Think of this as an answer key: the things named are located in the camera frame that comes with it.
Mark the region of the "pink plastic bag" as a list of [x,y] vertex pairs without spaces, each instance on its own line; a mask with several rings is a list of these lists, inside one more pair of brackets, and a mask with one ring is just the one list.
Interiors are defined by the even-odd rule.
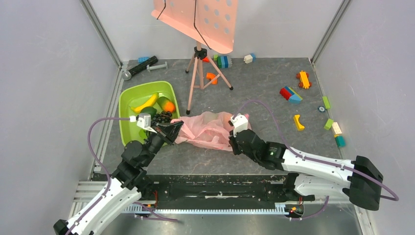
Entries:
[[197,116],[173,119],[171,123],[184,122],[175,143],[189,143],[200,148],[231,152],[229,136],[233,127],[229,121],[232,116],[233,114],[227,112],[203,112]]

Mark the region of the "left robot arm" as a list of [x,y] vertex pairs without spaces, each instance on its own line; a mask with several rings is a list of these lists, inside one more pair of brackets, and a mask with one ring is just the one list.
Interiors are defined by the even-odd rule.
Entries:
[[125,145],[122,161],[98,195],[72,218],[54,224],[57,235],[99,235],[129,205],[153,195],[154,187],[144,168],[164,144],[174,143],[184,122],[156,123],[146,115],[129,120],[149,131],[149,137],[144,143],[131,141]]

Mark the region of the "fake black grapes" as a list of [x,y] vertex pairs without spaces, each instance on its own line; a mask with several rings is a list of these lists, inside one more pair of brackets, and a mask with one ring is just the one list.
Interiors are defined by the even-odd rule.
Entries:
[[162,111],[152,116],[152,121],[156,123],[170,123],[172,120],[172,113]]

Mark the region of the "fake banana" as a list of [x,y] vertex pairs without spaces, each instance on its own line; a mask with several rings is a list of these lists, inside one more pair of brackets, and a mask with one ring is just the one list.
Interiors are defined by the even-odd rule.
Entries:
[[158,99],[159,99],[159,93],[154,93],[142,105],[137,106],[137,107],[130,107],[130,109],[132,111],[134,111],[135,113],[139,114],[144,108],[153,107],[156,104],[156,102],[157,102]]

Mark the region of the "green plastic basin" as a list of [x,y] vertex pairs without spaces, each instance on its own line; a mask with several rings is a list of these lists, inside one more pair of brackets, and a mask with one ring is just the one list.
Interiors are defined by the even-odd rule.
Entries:
[[[179,118],[180,112],[178,103],[172,85],[167,81],[155,81],[133,86],[123,91],[119,97],[118,113],[121,118],[129,118],[129,116],[138,114],[132,109],[143,105],[151,96],[158,93],[160,97],[165,96],[175,104],[176,111],[172,114],[172,118]],[[137,140],[143,142],[146,138],[145,132],[135,123],[128,121],[120,121],[120,134],[123,145],[128,142]]]

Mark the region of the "orange curved brick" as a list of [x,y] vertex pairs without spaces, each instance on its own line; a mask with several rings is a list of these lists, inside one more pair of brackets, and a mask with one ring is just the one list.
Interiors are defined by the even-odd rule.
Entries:
[[216,77],[216,74],[214,74],[214,73],[211,73],[211,72],[207,72],[206,73],[206,79],[208,81],[212,81],[213,80],[213,82],[212,82],[213,85],[217,85],[217,83],[218,83],[218,80],[215,79],[215,77]]

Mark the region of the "black microphone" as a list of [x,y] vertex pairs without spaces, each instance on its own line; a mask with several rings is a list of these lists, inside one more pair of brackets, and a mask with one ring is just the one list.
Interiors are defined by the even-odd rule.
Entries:
[[134,67],[131,67],[130,69],[127,69],[125,71],[122,72],[121,74],[121,78],[123,80],[130,80],[133,76],[135,76],[136,74],[146,70],[147,65],[153,65],[155,63],[158,62],[158,58],[156,56],[152,56],[150,57],[148,60],[146,60],[143,63],[137,64]]

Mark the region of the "blue toy brick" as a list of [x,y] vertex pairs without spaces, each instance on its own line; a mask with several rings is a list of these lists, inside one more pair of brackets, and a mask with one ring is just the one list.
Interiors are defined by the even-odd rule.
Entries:
[[138,63],[140,64],[140,63],[143,63],[143,62],[145,62],[146,60],[148,60],[150,57],[148,57],[148,56],[145,56],[145,57],[139,57],[138,58]]

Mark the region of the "green blue brick stack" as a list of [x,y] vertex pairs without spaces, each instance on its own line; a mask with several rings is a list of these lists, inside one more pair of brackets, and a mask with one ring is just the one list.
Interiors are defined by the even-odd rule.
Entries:
[[218,55],[215,54],[213,56],[214,62],[216,62],[217,67],[220,69],[231,68],[232,67],[232,59],[228,55]]

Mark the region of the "white blue brick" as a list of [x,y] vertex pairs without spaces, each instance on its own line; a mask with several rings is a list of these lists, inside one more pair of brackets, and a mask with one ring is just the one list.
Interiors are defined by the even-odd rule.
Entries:
[[243,61],[244,61],[246,64],[249,64],[249,63],[251,63],[251,62],[254,62],[255,60],[256,60],[256,56],[255,56],[255,54],[253,54],[253,53],[250,53],[250,54],[248,54],[248,55],[244,56],[244,58],[243,58]]

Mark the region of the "red blue brick house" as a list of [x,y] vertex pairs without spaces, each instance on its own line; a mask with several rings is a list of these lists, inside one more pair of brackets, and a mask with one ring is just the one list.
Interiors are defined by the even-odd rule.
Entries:
[[290,103],[300,104],[303,98],[296,93],[291,87],[285,86],[280,89],[279,93]]

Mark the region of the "small blue wheel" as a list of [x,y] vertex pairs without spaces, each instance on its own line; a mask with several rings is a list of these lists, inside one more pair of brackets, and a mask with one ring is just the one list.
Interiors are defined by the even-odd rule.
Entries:
[[318,107],[318,111],[319,111],[320,113],[324,113],[324,112],[326,111],[326,108],[325,108],[324,106],[319,106],[319,107]]

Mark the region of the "green flat brick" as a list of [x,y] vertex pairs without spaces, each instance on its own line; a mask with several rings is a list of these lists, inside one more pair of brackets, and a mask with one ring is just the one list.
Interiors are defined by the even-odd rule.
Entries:
[[323,96],[322,99],[323,99],[323,103],[324,103],[325,109],[327,109],[327,110],[330,109],[331,108],[331,105],[330,105],[330,102],[329,102],[328,97],[327,96]]

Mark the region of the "white teal brick stack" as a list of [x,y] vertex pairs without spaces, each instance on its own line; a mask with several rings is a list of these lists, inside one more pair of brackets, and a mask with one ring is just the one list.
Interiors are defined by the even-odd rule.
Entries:
[[333,122],[332,123],[331,130],[333,132],[334,139],[335,139],[337,147],[338,148],[345,147],[346,142],[345,142],[344,137],[342,136],[343,133],[340,129],[340,126],[339,126],[338,122]]

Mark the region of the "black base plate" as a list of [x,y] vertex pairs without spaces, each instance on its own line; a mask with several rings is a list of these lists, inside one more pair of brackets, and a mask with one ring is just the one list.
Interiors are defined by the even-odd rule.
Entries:
[[159,210],[273,209],[279,203],[313,202],[291,185],[292,174],[150,175],[138,202]]

